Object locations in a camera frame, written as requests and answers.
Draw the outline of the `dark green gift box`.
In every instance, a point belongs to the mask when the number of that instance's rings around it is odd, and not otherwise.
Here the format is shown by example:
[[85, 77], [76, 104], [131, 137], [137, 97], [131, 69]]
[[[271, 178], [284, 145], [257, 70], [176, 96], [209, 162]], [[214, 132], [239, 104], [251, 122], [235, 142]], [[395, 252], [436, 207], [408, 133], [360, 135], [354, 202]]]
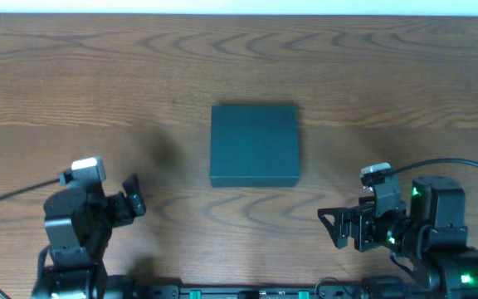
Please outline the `dark green gift box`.
[[300, 180], [294, 105], [215, 105], [209, 177], [213, 188], [294, 187]]

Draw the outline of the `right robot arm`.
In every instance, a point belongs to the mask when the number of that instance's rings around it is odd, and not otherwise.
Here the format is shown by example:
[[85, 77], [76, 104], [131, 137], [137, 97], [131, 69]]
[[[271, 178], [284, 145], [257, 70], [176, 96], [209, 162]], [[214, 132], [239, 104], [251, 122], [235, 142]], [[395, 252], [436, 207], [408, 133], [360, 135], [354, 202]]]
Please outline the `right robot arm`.
[[478, 249], [468, 246], [466, 196], [454, 179], [421, 176], [411, 202], [402, 201], [398, 177], [361, 177], [373, 193], [352, 208], [321, 208], [318, 217], [337, 248], [348, 239], [360, 252], [385, 247], [405, 257], [407, 274], [427, 298], [478, 298]]

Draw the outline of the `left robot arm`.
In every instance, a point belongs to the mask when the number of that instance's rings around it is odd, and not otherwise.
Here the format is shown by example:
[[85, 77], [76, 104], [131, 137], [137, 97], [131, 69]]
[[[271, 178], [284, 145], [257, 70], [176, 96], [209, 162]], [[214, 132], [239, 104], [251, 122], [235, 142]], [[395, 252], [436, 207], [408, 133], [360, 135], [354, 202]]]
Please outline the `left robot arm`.
[[66, 188], [44, 203], [49, 245], [39, 254], [33, 298], [102, 298], [109, 280], [103, 256], [114, 228], [130, 225], [146, 207], [136, 174], [122, 192], [105, 195], [97, 174], [67, 170]]

